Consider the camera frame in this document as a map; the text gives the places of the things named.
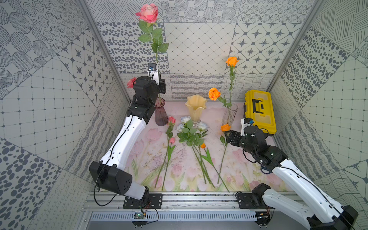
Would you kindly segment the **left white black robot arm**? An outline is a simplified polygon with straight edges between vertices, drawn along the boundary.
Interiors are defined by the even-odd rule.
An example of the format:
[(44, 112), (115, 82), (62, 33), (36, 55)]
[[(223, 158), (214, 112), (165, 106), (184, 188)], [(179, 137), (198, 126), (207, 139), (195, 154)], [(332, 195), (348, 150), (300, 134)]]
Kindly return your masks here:
[(135, 200), (143, 208), (149, 205), (149, 189), (133, 180), (126, 172), (131, 150), (140, 133), (147, 126), (155, 111), (159, 94), (166, 92), (165, 80), (159, 73), (138, 77), (133, 83), (135, 95), (127, 111), (120, 133), (99, 162), (92, 162), (89, 171), (95, 187), (124, 195)]

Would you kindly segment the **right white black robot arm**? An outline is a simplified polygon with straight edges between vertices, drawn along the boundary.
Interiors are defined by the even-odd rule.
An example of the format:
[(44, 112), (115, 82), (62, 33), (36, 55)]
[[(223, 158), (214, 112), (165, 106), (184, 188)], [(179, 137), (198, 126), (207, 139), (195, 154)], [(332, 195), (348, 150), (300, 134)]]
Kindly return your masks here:
[(298, 203), (261, 183), (252, 190), (255, 205), (264, 204), (294, 219), (308, 230), (352, 230), (358, 212), (327, 195), (278, 147), (267, 144), (257, 126), (244, 126), (242, 132), (226, 131), (227, 143), (248, 152), (254, 161), (285, 182), (303, 201)]

